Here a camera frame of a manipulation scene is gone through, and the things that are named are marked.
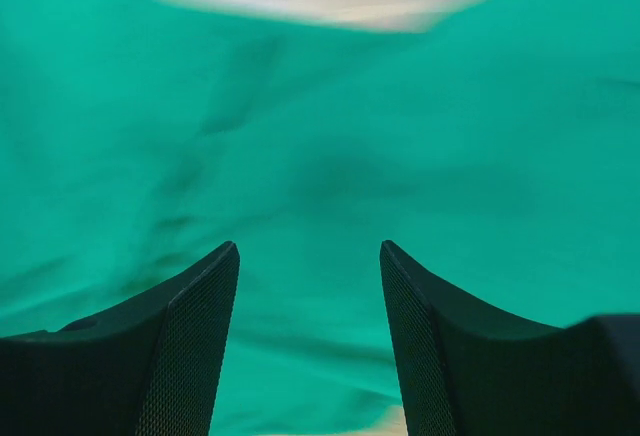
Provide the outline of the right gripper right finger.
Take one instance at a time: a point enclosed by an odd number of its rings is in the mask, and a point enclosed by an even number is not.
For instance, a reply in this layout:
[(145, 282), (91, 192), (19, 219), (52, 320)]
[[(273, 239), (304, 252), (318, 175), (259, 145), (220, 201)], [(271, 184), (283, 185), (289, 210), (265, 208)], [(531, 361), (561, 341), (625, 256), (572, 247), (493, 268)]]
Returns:
[(412, 435), (635, 435), (639, 318), (556, 328), (501, 310), (392, 241), (381, 279)]

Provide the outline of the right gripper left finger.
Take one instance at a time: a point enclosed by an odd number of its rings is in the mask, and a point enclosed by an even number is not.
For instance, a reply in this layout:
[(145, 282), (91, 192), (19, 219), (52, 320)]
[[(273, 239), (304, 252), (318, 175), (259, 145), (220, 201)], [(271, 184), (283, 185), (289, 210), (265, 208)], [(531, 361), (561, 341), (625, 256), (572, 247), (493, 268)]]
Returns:
[(239, 266), (225, 242), (56, 332), (2, 338), (2, 434), (208, 434)]

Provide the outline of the green t-shirt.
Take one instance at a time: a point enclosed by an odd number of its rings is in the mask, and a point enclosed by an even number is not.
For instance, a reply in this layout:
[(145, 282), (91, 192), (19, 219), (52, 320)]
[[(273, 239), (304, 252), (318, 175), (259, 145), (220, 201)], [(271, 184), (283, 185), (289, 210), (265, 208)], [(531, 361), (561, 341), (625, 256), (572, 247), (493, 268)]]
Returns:
[(393, 240), (517, 314), (639, 308), (639, 0), (488, 0), (410, 33), (160, 0), (1, 0), (1, 332), (234, 241), (211, 431), (400, 400)]

